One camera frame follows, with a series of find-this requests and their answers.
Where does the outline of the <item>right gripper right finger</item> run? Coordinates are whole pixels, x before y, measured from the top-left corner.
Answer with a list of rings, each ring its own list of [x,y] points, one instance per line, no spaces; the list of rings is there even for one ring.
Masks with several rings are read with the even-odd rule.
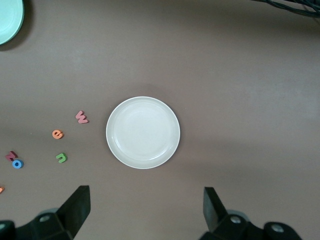
[[[208,227],[201,240],[263,240],[264,231],[237,210],[227,210],[213,187],[203,191],[203,215]]]

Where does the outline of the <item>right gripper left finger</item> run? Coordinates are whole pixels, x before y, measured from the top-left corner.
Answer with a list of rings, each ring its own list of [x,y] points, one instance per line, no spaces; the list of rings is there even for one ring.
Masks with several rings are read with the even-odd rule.
[[[90,214],[90,187],[79,186],[56,210],[15,230],[16,240],[73,240]]]

